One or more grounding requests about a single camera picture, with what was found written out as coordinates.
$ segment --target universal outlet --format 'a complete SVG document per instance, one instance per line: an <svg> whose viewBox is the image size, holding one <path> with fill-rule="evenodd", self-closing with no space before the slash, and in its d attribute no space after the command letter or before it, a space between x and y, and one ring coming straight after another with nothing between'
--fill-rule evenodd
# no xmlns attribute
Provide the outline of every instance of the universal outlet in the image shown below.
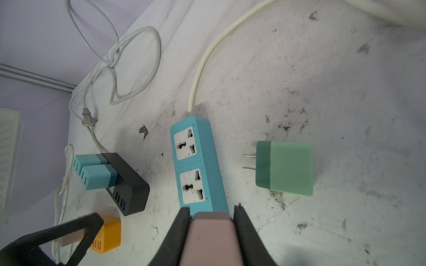
<svg viewBox="0 0 426 266"><path fill-rule="evenodd" d="M227 212L210 122L188 116L170 129L181 207L197 212Z"/></svg>

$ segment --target power adapter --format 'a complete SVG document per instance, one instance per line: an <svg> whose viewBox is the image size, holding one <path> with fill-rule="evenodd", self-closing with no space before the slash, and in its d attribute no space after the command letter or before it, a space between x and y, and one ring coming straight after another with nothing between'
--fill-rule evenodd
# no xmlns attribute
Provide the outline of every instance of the power adapter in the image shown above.
<svg viewBox="0 0 426 266"><path fill-rule="evenodd" d="M312 196L313 152L307 143L259 141L256 145L256 185L262 188Z"/></svg>
<svg viewBox="0 0 426 266"><path fill-rule="evenodd" d="M229 213L210 122L188 116L170 129L180 207Z"/></svg>
<svg viewBox="0 0 426 266"><path fill-rule="evenodd" d="M124 216L145 210L150 186L117 153L76 155L73 166L86 190L105 188Z"/></svg>

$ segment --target green power adapter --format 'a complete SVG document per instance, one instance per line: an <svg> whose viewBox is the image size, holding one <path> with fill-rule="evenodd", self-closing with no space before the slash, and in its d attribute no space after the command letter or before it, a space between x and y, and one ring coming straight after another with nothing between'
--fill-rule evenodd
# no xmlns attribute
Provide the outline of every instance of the green power adapter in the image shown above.
<svg viewBox="0 0 426 266"><path fill-rule="evenodd" d="M262 188L312 196L314 167L311 145L307 143L259 141L256 145L256 185Z"/></svg>

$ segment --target teal charger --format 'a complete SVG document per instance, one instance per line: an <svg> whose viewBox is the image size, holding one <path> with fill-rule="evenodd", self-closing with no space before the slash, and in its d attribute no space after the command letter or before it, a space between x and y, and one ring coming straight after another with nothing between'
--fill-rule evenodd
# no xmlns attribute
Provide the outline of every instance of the teal charger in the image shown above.
<svg viewBox="0 0 426 266"><path fill-rule="evenodd" d="M73 167L86 190L115 186L117 182L117 171L101 154L76 155Z"/></svg>
<svg viewBox="0 0 426 266"><path fill-rule="evenodd" d="M227 212L225 189L207 119L188 116L170 129L180 207Z"/></svg>

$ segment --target table surface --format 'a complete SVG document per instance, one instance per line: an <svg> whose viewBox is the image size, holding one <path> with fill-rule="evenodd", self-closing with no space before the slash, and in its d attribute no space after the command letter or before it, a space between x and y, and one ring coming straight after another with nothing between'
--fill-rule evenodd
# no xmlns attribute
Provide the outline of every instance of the table surface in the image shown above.
<svg viewBox="0 0 426 266"><path fill-rule="evenodd" d="M89 251L82 265L150 262L179 210L170 127L185 116L207 46L259 2L155 0L124 34L147 25L158 30L156 76L144 92L111 106L111 77L102 74L87 105L100 142L151 191L145 211L123 217L104 189L85 191L72 174L65 220L99 212L122 223L120 247ZM340 0L277 0L213 51L195 115L210 120L230 213L244 206L277 264L426 263L425 47L424 32ZM148 33L127 45L115 67L118 94L143 83L154 49ZM242 155L254 154L259 140L312 144L312 197L255 185L254 171L242 168L255 162ZM69 142L75 154L98 153L73 116Z"/></svg>

